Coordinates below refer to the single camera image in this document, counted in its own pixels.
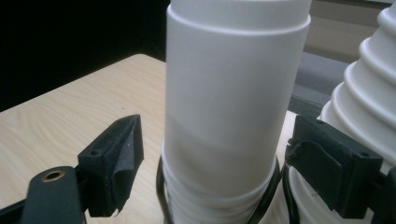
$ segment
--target black bracket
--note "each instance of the black bracket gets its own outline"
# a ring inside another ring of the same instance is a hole
[[[78,155],[76,168],[35,176],[25,200],[0,210],[0,223],[85,223],[87,209],[110,217],[129,199],[143,157],[140,116],[119,119]]]
[[[295,167],[330,210],[343,218],[396,223],[396,168],[380,173],[382,157],[331,125],[297,116],[286,163]]]

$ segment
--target white cylinder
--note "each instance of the white cylinder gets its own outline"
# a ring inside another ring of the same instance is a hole
[[[310,3],[172,1],[163,172],[176,223],[248,220],[274,169]]]
[[[396,166],[396,4],[381,11],[380,27],[361,43],[361,58],[345,71],[345,82],[332,92],[320,119],[384,157],[382,172]],[[371,223],[373,211],[363,219],[344,219],[317,195],[295,170],[290,169],[290,189],[301,223]],[[278,190],[262,223],[285,223],[288,214],[282,190]]]
[[[396,166],[396,4],[382,10],[378,22],[320,119],[381,155],[387,174]]]

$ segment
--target dark background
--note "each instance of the dark background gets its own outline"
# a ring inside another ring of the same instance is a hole
[[[169,3],[0,3],[0,111],[136,53],[164,61]]]

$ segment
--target light wood tabletop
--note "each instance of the light wood tabletop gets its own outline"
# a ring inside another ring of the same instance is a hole
[[[0,113],[0,208],[26,197],[49,168],[78,164],[81,152],[113,121],[140,114],[145,159],[129,201],[115,217],[88,223],[163,223],[155,176],[164,130],[165,63],[135,55]],[[295,115],[288,112],[277,148],[283,160]]]

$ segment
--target black wire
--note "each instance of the black wire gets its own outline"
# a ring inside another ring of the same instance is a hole
[[[300,216],[298,214],[297,203],[294,201],[293,195],[291,194],[289,182],[289,166],[287,164],[284,164],[282,168],[282,185],[283,193],[285,194],[286,204],[289,211],[289,223],[299,224]]]
[[[280,179],[281,179],[281,174],[279,172],[279,162],[276,159],[276,168],[271,177],[270,183],[268,184],[268,188],[262,195],[262,199],[260,200],[259,205],[254,211],[253,215],[248,220],[247,224],[257,224],[262,220],[262,217],[267,212],[271,204],[271,201],[274,198],[277,185],[279,184]]]
[[[165,178],[163,177],[163,158],[160,158],[157,169],[157,196],[160,201],[161,209],[163,210],[164,224],[173,224],[171,213],[165,197]]]

